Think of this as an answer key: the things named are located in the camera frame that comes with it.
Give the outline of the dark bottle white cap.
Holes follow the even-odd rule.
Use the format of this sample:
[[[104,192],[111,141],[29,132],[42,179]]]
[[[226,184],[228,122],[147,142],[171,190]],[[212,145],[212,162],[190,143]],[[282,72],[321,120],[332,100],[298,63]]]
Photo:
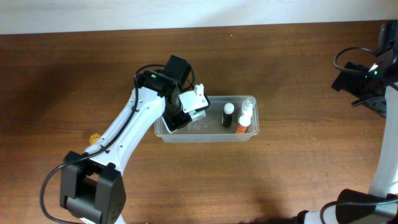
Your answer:
[[[222,115],[222,125],[226,128],[231,126],[233,120],[234,105],[232,103],[227,103],[223,108]]]

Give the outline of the orange bottle white cap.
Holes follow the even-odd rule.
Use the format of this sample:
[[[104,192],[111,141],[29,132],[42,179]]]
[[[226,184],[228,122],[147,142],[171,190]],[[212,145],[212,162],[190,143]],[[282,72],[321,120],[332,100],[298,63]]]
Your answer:
[[[251,124],[251,118],[246,115],[242,115],[238,119],[238,127],[236,129],[236,134],[244,134],[247,128]]]

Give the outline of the white dropper bottle clear cap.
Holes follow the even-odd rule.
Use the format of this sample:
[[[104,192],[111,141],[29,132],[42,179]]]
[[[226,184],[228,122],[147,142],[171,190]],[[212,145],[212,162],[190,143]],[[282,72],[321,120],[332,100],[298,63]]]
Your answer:
[[[256,105],[256,99],[253,96],[247,97],[242,103],[238,111],[238,119],[242,116],[247,116],[251,120],[254,107]]]

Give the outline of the white Panadol box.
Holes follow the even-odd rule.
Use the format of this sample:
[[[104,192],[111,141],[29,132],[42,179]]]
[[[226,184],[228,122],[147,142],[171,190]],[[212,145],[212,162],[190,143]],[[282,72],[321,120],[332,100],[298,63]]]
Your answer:
[[[195,122],[199,119],[204,118],[206,116],[206,113],[205,113],[205,110],[202,110],[202,111],[193,110],[193,111],[189,112],[189,115],[191,117],[192,122]]]

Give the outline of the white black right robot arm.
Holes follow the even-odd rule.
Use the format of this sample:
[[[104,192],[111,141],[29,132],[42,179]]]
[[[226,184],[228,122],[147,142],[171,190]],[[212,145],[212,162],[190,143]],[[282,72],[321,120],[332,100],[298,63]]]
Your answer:
[[[357,98],[353,106],[363,105],[385,117],[386,125],[376,173],[368,193],[344,189],[337,200],[319,211],[301,211],[295,223],[397,223],[397,21],[383,23],[376,61],[371,67],[348,62],[332,88]]]

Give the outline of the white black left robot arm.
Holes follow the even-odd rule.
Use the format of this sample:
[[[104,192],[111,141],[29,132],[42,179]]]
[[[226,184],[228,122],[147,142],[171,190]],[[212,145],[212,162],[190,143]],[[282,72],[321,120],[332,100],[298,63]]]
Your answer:
[[[166,65],[137,71],[122,112],[83,154],[69,152],[61,169],[60,206],[85,223],[124,223],[123,173],[135,148],[158,119],[173,133],[204,116],[210,102],[202,84],[186,88],[192,66],[171,56]]]

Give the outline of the clear plastic container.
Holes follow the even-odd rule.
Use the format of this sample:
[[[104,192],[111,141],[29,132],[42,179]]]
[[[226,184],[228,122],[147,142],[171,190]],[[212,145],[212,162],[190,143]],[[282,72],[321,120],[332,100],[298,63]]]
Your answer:
[[[259,115],[256,99],[247,95],[209,96],[210,107],[205,111],[205,117],[189,123],[184,128],[169,133],[162,121],[158,119],[154,123],[155,135],[168,143],[198,143],[198,142],[241,142],[248,141],[259,132]],[[251,123],[244,133],[237,134],[238,119],[241,115],[243,103],[249,100],[254,105],[252,109]],[[225,104],[234,105],[231,126],[222,125],[223,108]]]

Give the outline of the gold lid small jar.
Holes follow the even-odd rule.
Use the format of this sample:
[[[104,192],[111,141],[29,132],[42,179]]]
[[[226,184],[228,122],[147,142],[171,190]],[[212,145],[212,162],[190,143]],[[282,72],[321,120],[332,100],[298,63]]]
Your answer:
[[[93,145],[97,140],[100,139],[100,137],[101,137],[100,134],[97,134],[97,133],[92,134],[92,135],[90,136],[90,138],[89,138],[89,143],[90,143],[91,145]]]

